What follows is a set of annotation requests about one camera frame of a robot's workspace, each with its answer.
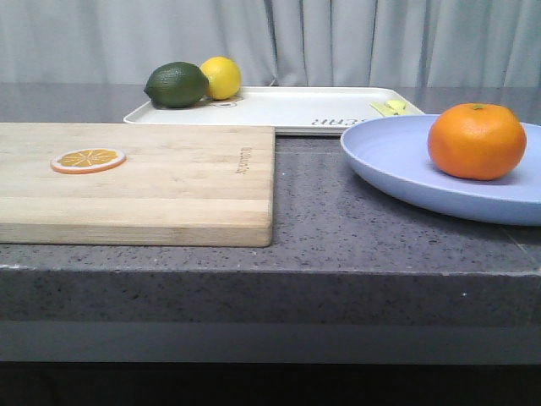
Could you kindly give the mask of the light blue plate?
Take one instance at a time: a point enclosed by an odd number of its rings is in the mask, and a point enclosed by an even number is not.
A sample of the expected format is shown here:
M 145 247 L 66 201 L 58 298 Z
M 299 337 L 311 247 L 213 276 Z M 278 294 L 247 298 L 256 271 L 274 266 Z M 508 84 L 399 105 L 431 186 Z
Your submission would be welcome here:
M 414 206 L 479 222 L 540 224 L 540 127 L 525 123 L 527 148 L 519 165 L 490 181 L 441 172 L 429 158 L 434 114 L 376 118 L 341 137 L 350 167 L 376 189 Z

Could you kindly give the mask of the orange fruit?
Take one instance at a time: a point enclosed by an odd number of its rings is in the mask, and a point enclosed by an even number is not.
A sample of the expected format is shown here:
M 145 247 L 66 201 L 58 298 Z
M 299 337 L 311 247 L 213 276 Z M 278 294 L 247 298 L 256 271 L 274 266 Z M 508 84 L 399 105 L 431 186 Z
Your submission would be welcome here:
M 519 164 L 527 136 L 508 107 L 473 102 L 444 111 L 429 130 L 427 147 L 431 161 L 444 173 L 487 181 Z

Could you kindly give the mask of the cream rectangular tray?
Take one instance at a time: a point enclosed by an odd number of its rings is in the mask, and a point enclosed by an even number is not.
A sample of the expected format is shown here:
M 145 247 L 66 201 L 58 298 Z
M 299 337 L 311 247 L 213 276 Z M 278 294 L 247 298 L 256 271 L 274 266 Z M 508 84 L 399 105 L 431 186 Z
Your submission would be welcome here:
M 406 115 L 418 107 L 394 90 L 374 87 L 245 86 L 230 99 L 204 98 L 192 107 L 158 108 L 148 101 L 124 117 L 125 123 L 271 126 L 280 135 L 339 136 L 382 114 L 373 105 L 399 101 Z

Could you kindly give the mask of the yellow spoon on tray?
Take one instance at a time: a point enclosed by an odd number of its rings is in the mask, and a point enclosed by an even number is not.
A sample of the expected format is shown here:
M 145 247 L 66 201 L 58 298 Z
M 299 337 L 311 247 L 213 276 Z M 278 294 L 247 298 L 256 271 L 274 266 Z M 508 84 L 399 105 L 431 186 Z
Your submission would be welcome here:
M 407 104 L 401 100 L 389 100 L 384 102 L 372 101 L 369 105 L 382 117 L 407 114 Z

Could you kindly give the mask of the wooden cutting board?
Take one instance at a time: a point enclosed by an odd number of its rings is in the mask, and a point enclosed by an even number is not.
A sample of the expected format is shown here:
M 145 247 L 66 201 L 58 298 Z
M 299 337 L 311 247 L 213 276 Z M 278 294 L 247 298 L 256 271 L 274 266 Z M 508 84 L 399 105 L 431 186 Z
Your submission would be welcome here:
M 53 158 L 90 148 L 127 159 L 98 173 L 51 169 Z M 1 240 L 266 246 L 274 153 L 271 127 L 3 123 Z

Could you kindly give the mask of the yellow lemon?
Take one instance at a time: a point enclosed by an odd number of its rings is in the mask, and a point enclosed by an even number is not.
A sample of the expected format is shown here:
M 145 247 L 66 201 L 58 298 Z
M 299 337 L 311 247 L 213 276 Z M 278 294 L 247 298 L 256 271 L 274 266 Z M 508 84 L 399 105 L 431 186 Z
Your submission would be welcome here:
M 213 100 L 226 100 L 235 96 L 242 83 L 242 74 L 230 58 L 217 56 L 203 62 L 200 69 L 208 79 L 206 95 Z

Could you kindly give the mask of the dark green lime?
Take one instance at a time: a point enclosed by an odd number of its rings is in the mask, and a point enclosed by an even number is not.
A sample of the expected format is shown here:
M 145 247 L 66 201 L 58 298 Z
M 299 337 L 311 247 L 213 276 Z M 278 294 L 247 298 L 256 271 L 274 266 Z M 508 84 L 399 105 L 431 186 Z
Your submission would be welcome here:
M 207 92 L 209 81 L 201 69 L 187 62 L 173 62 L 155 69 L 144 93 L 158 107 L 191 107 Z

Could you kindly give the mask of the grey curtain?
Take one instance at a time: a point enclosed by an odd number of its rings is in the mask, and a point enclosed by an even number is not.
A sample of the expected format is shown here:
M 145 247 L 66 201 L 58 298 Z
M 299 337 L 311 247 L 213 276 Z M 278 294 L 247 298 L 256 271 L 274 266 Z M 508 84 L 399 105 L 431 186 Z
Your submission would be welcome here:
M 537 87 L 537 1 L 4 1 L 7 83 L 140 84 L 233 59 L 246 85 Z

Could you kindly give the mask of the orange slice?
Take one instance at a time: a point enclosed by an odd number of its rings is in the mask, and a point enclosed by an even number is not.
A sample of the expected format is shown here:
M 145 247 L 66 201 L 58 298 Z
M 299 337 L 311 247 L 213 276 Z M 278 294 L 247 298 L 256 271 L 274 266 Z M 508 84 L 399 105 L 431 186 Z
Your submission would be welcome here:
M 50 161 L 50 167 L 53 171 L 64 174 L 98 173 L 118 167 L 126 159 L 126 155 L 120 150 L 90 148 L 57 156 Z

